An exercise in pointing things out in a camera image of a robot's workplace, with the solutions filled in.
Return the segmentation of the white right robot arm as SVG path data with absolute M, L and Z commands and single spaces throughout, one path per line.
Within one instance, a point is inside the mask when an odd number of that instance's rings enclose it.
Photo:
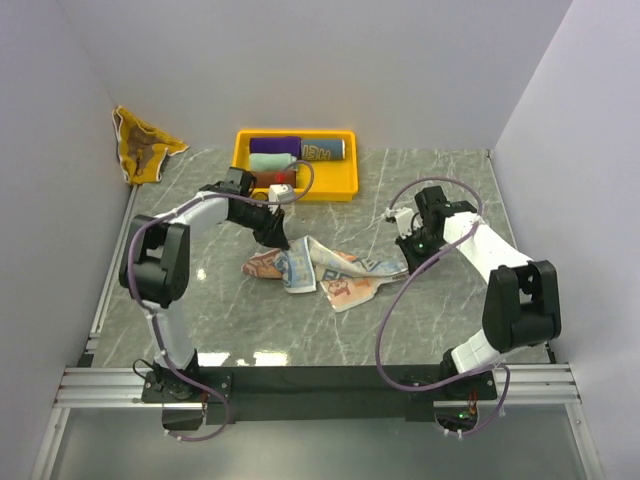
M 456 249 L 487 285 L 479 331 L 448 350 L 440 364 L 441 390 L 461 399 L 475 386 L 472 371 L 560 335 L 558 275 L 551 262 L 531 259 L 498 235 L 482 219 L 480 206 L 451 201 L 440 186 L 424 188 L 414 201 L 416 210 L 385 212 L 397 227 L 395 243 L 410 276 Z

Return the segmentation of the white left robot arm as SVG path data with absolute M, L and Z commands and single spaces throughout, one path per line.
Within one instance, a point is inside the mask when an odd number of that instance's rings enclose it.
M 202 187 L 193 198 L 163 214 L 139 214 L 129 224 L 119 271 L 120 285 L 143 310 L 154 341 L 154 365 L 173 369 L 165 388 L 176 400 L 194 399 L 200 375 L 189 368 L 196 359 L 182 314 L 181 299 L 190 279 L 192 240 L 230 222 L 253 233 L 255 241 L 285 250 L 282 206 L 295 198 L 289 185 L 253 199 L 257 182 L 250 172 L 231 167 L 224 180 Z

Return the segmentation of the striped rabbit print towel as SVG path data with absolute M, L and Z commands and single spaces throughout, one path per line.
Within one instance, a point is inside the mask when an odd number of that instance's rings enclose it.
M 311 236 L 296 239 L 287 250 L 272 249 L 245 262 L 242 272 L 261 279 L 279 279 L 289 294 L 321 289 L 337 313 L 374 298 L 382 285 L 406 279 L 402 262 L 372 260 L 331 250 Z

